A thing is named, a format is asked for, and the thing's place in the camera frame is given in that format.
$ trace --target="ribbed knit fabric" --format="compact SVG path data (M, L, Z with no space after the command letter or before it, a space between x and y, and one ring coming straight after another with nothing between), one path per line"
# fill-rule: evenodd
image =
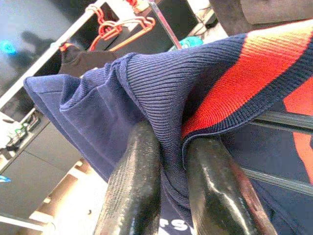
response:
M161 143L164 192L191 225L182 150L192 138L247 123L309 80L312 32L311 20L181 51L132 53L87 72L81 80L66 75L28 78L25 88L39 106L51 106L53 100L47 97L60 92L62 85L59 114L52 116L102 176L108 175L105 163L114 165L122 156L127 136L143 114ZM44 86L41 79L58 80L58 89L47 88L49 83ZM303 165L297 169L305 171ZM286 221L278 217L275 227Z

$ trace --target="navy fabric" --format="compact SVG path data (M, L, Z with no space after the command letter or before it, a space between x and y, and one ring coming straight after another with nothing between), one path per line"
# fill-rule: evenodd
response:
M203 90L208 91L216 82L216 77L211 75L223 74L236 63L245 36L238 35L200 47L157 55L132 53L107 63L101 69L87 72L83 79L69 75L31 77L26 79L24 86L42 112L84 154L104 179L108 179L124 153L133 125L146 118L162 145L161 177L164 194L180 216L192 225L181 155L184 107L189 102L189 94L195 92L193 87L201 79L207 79L206 84L209 85ZM312 73L312 67L305 68L306 75ZM306 79L307 76L300 76L297 84L292 84L289 91L269 89L266 90L267 95L276 95L282 99ZM267 99L265 107L254 106L248 116L228 121L222 131L248 122L260 113L260 109L270 108L274 101ZM303 168L296 170L301 170L302 177L305 176ZM271 192L264 190L260 193L261 190L257 188L256 191L272 209L271 203L274 201L266 200ZM313 208L313 203L309 202L306 206ZM282 221L283 218L277 214L272 223L277 229ZM307 221L300 222L306 229L312 227Z

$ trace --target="hanger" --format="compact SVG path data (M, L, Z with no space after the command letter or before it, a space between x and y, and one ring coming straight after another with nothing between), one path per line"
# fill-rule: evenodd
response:
M138 23L141 25L142 30L137 32L135 35L121 42L117 46L111 48L109 51L117 51L120 48L126 46L127 44L133 42L137 38L151 31L156 25L156 21L152 17L141 17L137 16L125 21L105 21L104 13L101 8L94 6L93 4L89 5L86 10L92 10L98 16L98 23L100 24L98 33L99 35L93 40L89 51L93 51L99 42L100 39L109 40L122 32L122 25L129 23Z

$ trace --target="floor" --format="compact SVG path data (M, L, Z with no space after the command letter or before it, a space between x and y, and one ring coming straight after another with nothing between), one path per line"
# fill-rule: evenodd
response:
M197 14L200 18L207 11ZM227 34L218 23L214 28L206 29L202 27L197 32L204 43L209 43L222 38ZM31 229L20 229L17 235L91 235L93 234L100 210L102 208L107 183L83 161L79 168L84 174L79 179L72 175L67 175L51 193L50 203L43 203L39 212L53 216L54 232L37 232Z

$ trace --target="red stripe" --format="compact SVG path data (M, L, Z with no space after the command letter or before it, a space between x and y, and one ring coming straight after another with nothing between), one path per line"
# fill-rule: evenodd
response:
M310 43L312 25L309 20L249 33L238 62L184 124L182 137L221 122L286 71Z
M313 77L284 99L288 112L313 116ZM311 135L293 133L295 148L313 184L313 149Z

